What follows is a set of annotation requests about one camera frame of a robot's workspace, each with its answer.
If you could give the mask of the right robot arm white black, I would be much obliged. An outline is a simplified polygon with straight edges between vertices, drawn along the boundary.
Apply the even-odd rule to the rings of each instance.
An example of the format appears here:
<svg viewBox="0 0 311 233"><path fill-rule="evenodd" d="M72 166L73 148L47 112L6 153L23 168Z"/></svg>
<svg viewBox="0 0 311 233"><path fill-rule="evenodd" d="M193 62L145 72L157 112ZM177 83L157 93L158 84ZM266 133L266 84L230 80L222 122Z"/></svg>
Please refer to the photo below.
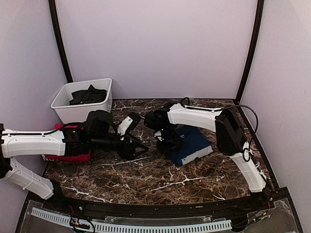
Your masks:
<svg viewBox="0 0 311 233"><path fill-rule="evenodd" d="M144 124L154 130L155 138L158 139L157 147L162 153L181 148L182 139L177 135L177 125L214 132L219 152L233 160L246 179L249 191L255 193L248 199L248 207L257 211L266 204L271 186L252 153L251 142L247 141L242 124L232 106L203 108L184 105L181 102L167 102L159 109L148 112Z"/></svg>

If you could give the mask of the black clothes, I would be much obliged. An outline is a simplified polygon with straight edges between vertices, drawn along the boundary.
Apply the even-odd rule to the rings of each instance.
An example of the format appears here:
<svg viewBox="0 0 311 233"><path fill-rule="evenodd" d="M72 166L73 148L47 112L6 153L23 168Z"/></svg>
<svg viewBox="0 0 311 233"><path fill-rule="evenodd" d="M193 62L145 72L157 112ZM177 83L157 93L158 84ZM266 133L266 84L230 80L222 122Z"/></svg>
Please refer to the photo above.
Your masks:
<svg viewBox="0 0 311 233"><path fill-rule="evenodd" d="M103 102L106 99L107 90L96 89L93 85L90 85L88 89L72 92L71 95L70 105L92 104Z"/></svg>

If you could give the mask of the navy blue t-shirt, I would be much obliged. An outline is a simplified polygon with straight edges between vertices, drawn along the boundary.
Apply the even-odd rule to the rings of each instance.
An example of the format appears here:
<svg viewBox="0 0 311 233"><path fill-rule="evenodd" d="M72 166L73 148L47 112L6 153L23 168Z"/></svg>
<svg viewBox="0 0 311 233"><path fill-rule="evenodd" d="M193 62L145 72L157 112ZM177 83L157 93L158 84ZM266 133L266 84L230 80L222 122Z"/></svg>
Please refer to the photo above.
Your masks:
<svg viewBox="0 0 311 233"><path fill-rule="evenodd" d="M213 152L211 142L199 128L185 125L177 128L176 133L182 139L182 146L168 155L168 159L176 166L186 165Z"/></svg>

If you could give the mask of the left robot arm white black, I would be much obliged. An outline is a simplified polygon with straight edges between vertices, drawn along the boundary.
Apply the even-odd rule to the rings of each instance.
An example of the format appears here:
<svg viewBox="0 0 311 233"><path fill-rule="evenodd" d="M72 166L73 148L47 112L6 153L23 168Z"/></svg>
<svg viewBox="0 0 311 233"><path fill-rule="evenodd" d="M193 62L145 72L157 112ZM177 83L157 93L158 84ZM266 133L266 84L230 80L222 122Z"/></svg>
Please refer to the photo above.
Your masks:
<svg viewBox="0 0 311 233"><path fill-rule="evenodd" d="M57 211L69 207L58 182L43 178L20 164L22 155L55 155L77 157L93 150L116 152L120 158L133 160L149 148L130 132L141 117L131 112L115 124L111 113L96 110L84 122L71 122L49 132L21 132L0 126L0 177L28 190L49 203Z"/></svg>

